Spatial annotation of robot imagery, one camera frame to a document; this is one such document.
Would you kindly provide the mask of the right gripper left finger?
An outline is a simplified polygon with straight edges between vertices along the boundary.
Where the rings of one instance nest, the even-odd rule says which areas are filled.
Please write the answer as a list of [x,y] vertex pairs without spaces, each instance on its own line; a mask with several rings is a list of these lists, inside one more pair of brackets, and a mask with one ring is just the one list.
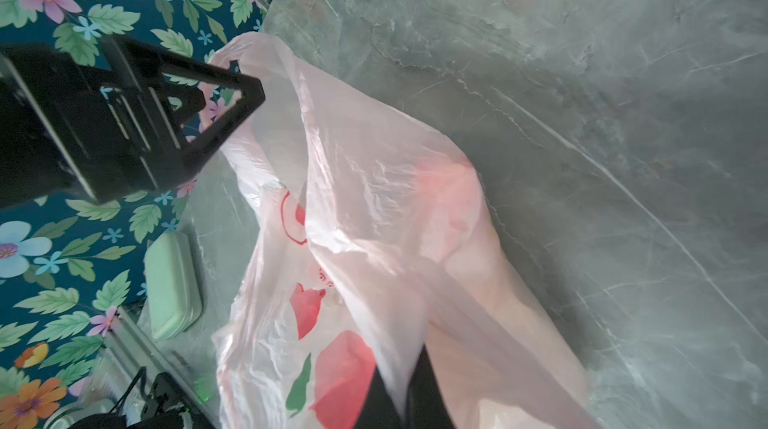
[[378,369],[375,369],[354,429],[401,428],[402,420],[387,393]]

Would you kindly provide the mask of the pink plastic bag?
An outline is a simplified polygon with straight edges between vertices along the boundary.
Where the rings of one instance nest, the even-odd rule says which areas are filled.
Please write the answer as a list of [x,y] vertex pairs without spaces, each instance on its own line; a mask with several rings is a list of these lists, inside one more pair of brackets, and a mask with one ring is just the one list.
[[455,428],[592,428],[584,369],[440,131],[297,57],[211,57],[267,102],[222,151],[259,235],[213,337],[226,428],[354,428],[375,369],[402,420],[423,347]]

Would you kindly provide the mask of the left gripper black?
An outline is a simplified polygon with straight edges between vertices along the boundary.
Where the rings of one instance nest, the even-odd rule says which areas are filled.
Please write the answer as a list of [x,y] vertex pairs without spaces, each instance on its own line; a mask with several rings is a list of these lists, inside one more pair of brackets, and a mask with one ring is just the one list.
[[[199,172],[265,101],[257,78],[123,36],[99,43],[106,68],[46,45],[1,49],[1,205],[68,192],[104,203],[166,191]],[[193,140],[182,126],[208,99],[172,76],[240,93]]]

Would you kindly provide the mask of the green rectangular container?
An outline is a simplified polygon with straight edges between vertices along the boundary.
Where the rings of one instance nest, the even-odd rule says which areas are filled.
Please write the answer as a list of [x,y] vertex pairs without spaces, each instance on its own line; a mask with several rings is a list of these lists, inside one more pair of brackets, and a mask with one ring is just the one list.
[[155,340],[174,338],[202,313],[202,298],[186,234],[162,234],[144,257],[147,305]]

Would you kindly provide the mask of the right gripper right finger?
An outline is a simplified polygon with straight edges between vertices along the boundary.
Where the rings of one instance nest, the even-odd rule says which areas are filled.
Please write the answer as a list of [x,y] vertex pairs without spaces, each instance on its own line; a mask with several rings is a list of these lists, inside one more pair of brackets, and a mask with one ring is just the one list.
[[407,392],[404,427],[408,429],[454,429],[427,352],[423,347]]

